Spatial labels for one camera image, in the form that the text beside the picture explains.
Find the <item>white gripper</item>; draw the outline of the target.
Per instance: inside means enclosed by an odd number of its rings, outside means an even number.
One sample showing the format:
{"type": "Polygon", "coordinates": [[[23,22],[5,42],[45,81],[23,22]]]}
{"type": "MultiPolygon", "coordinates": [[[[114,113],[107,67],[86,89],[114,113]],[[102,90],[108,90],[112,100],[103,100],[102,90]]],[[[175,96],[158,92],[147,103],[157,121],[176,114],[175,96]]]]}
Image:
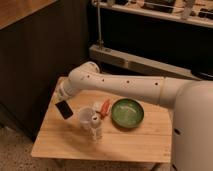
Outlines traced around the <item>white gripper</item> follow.
{"type": "Polygon", "coordinates": [[[73,94],[71,82],[68,78],[61,81],[56,87],[56,95],[59,101],[68,100],[73,94]]]}

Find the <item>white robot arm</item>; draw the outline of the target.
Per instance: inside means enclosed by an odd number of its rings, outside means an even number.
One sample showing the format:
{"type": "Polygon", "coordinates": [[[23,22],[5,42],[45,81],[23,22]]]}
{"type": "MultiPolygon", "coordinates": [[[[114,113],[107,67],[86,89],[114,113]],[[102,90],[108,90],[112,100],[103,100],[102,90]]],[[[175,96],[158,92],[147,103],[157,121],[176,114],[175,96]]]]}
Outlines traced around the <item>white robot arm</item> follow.
{"type": "Polygon", "coordinates": [[[173,111],[171,171],[213,171],[213,81],[162,76],[106,75],[94,62],[70,71],[57,87],[60,100],[100,90],[173,111]]]}

